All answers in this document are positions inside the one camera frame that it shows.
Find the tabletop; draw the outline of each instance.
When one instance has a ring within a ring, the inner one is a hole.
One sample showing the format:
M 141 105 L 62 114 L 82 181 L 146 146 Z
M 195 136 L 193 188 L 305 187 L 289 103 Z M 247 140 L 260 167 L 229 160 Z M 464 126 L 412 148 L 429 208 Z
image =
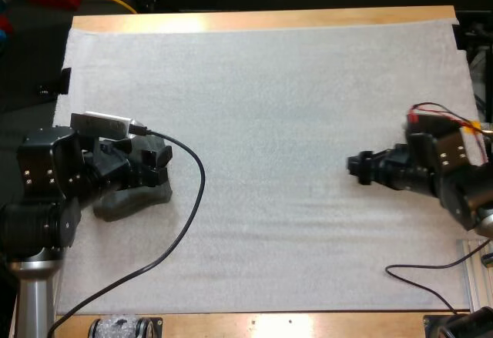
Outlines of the tabletop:
M 90 32 L 211 32 L 266 28 L 375 25 L 455 18 L 452 6 L 345 8 L 277 12 L 212 12 L 151 15 L 83 16 L 72 28 Z M 353 337 L 424 336 L 424 312 L 317 312 L 167 314 L 166 338 L 199 337 Z M 100 316 L 74 316 L 58 338 L 87 337 Z

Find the black wire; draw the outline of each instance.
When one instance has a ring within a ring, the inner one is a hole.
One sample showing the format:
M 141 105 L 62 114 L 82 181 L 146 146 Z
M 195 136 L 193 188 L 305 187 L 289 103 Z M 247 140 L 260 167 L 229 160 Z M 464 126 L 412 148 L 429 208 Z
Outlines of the black wire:
M 68 311 L 64 316 L 62 316 L 58 321 L 56 321 L 50 330 L 48 331 L 48 338 L 53 337 L 53 333 L 55 330 L 61 326 L 65 321 L 67 321 L 72 315 L 74 315 L 77 311 L 79 311 L 81 308 L 84 306 L 88 305 L 91 303 L 93 300 L 99 298 L 103 294 L 108 293 L 110 290 L 115 289 L 117 286 L 121 286 L 124 284 L 124 282 L 128 282 L 129 280 L 136 278 L 137 276 L 140 276 L 149 270 L 153 269 L 154 267 L 158 266 L 162 261 L 164 261 L 170 254 L 171 252 L 178 246 L 178 244 L 181 242 L 182 238 L 185 236 L 186 231 L 188 228 L 190 228 L 190 225 L 192 224 L 193 218 L 196 215 L 196 212 L 199 208 L 200 200 L 202 199 L 202 194 L 204 187 L 206 185 L 206 172 L 203 168 L 203 164 L 200 161 L 199 156 L 189 147 L 185 146 L 183 143 L 179 142 L 178 140 L 171 138 L 170 136 L 165 136 L 164 134 L 160 134 L 158 132 L 153 132 L 151 130 L 147 131 L 147 134 L 153 135 L 153 136 L 158 136 L 160 138 L 163 138 L 167 141 L 170 141 L 171 143 L 176 144 L 179 146 L 181 149 L 184 149 L 187 153 L 189 153 L 193 159 L 195 159 L 197 165 L 199 166 L 200 170 L 200 187 L 199 187 L 199 192 L 197 193 L 197 197 L 195 200 L 195 204 L 193 205 L 192 212 L 189 215 L 188 220 L 186 221 L 185 225 L 183 226 L 181 232 L 179 232 L 178 236 L 175 238 L 173 243 L 171 243 L 171 246 L 161 255 L 159 256 L 156 260 L 152 261 L 149 265 L 144 266 L 141 269 L 138 269 L 134 271 L 133 273 L 128 274 L 127 276 L 124 276 L 121 279 L 116 280 L 115 282 L 109 284 L 107 287 L 101 289 L 100 291 L 94 293 L 92 296 L 86 298 L 83 300 L 81 303 L 79 303 L 77 306 L 75 306 L 73 309 Z
M 447 107 L 445 107 L 444 105 L 441 105 L 441 104 L 439 104 L 439 103 L 435 103 L 435 102 L 422 102 L 422 103 L 418 103 L 418 104 L 416 104 L 416 105 L 413 105 L 413 106 L 412 106 L 412 109 L 417 109 L 417 108 L 418 108 L 419 106 L 421 106 L 421 105 L 436 105 L 437 107 L 440 107 L 441 109 L 443 109 L 445 112 L 447 112 L 447 113 L 449 113 L 449 114 L 451 114 L 451 115 L 453 115 L 453 116 L 457 117 L 458 119 L 460 119 L 460 120 L 462 120 L 462 121 L 466 122 L 467 124 L 469 124 L 469 126 L 468 126 L 468 128 L 469 128 L 469 129 L 472 129 L 472 130 L 474 130 L 474 131 L 476 131 L 476 132 L 479 132 L 479 133 L 481 133 L 483 136 L 487 136 L 488 138 L 491 138 L 491 134 L 488 134 L 488 133 L 487 133 L 487 132 L 485 132 L 484 130 L 482 130 L 482 129 L 479 129 L 479 128 L 475 127 L 475 126 L 472 124 L 471 120 L 466 119 L 465 117 L 462 117 L 462 116 L 458 115 L 457 113 L 455 113 L 455 112 L 451 111 L 450 109 L 448 109 Z
M 416 286 L 417 288 L 424 289 L 427 292 L 434 294 L 436 297 L 438 297 L 438 299 L 440 299 L 441 302 L 443 302 L 447 306 L 447 308 L 453 314 L 457 315 L 457 310 L 454 307 L 452 307 L 452 305 L 449 302 L 447 302 L 447 300 L 444 297 L 442 297 L 440 295 L 440 293 L 435 292 L 432 288 L 428 288 L 427 286 L 422 286 L 421 284 L 415 283 L 415 282 L 413 282 L 413 281 L 411 281 L 409 279 L 403 278 L 402 276 L 396 275 L 396 274 L 392 273 L 389 270 L 390 269 L 448 269 L 449 267 L 453 267 L 453 266 L 458 265 L 459 263 L 463 263 L 466 259 L 472 257 L 475 253 L 477 253 L 480 250 L 482 250 L 483 248 L 485 248 L 488 245 L 488 243 L 490 243 L 490 239 L 487 240 L 487 241 L 485 241 L 485 242 L 483 242 L 476 249 L 473 249 L 470 253 L 468 253 L 464 257 L 458 259 L 457 261 L 454 261 L 453 263 L 449 263 L 447 265 L 406 265 L 406 264 L 402 264 L 402 265 L 389 265 L 389 266 L 387 266 L 385 268 L 385 272 L 388 275 L 394 277 L 395 279 L 399 279 L 402 282 L 405 282 L 407 284 L 411 284 L 412 286 Z

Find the red wire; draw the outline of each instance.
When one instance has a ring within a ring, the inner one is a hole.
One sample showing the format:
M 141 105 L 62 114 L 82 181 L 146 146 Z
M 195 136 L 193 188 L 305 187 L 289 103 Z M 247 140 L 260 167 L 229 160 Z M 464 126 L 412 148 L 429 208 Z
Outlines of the red wire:
M 439 111 L 437 109 L 424 109 L 421 107 L 421 105 L 419 105 L 418 107 L 411 107 L 409 109 L 409 115 L 416 115 L 414 110 L 437 113 L 439 115 L 446 117 L 447 119 L 449 119 L 451 121 L 455 121 L 455 122 L 460 123 L 462 126 L 466 126 L 468 128 L 474 127 L 474 125 L 472 125 L 471 122 L 466 122 L 466 121 L 462 121 L 460 119 L 456 119 L 455 117 L 452 117 L 453 115 L 450 116 L 450 112 L 447 112 L 447 111 Z M 483 160 L 483 163 L 486 163 L 488 161 L 488 158 L 486 157 L 485 150 L 483 149 L 483 146 L 481 145 L 481 141 L 479 140 L 478 132 L 473 130 L 473 134 L 475 136 L 476 143 L 478 144 L 479 151 L 481 152 L 481 158 Z

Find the cable connector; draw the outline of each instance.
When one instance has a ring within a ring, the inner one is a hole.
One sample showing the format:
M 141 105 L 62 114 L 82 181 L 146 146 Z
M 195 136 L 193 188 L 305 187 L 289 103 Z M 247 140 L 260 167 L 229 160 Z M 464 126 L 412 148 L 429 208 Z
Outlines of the cable connector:
M 147 129 L 147 126 L 130 124 L 129 134 L 134 134 L 136 136 L 147 136 L 149 134 L 149 130 Z

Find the white foam sheet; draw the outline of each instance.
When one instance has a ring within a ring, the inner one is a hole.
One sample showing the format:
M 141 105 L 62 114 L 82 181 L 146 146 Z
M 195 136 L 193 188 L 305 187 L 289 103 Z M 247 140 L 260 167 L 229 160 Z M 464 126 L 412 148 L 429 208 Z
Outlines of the white foam sheet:
M 416 102 L 477 117 L 454 20 L 202 34 L 70 32 L 68 96 L 55 124 L 92 110 L 133 117 L 192 147 L 207 173 L 196 220 L 161 266 L 84 313 L 437 309 L 384 274 L 446 263 L 466 233 L 438 201 L 360 186 L 346 159 L 404 142 Z M 154 260 L 186 221 L 199 185 L 173 147 L 170 203 L 104 223 L 82 214 L 59 312 Z M 468 145 L 474 161 L 478 150 Z M 403 271 L 468 307 L 461 266 Z

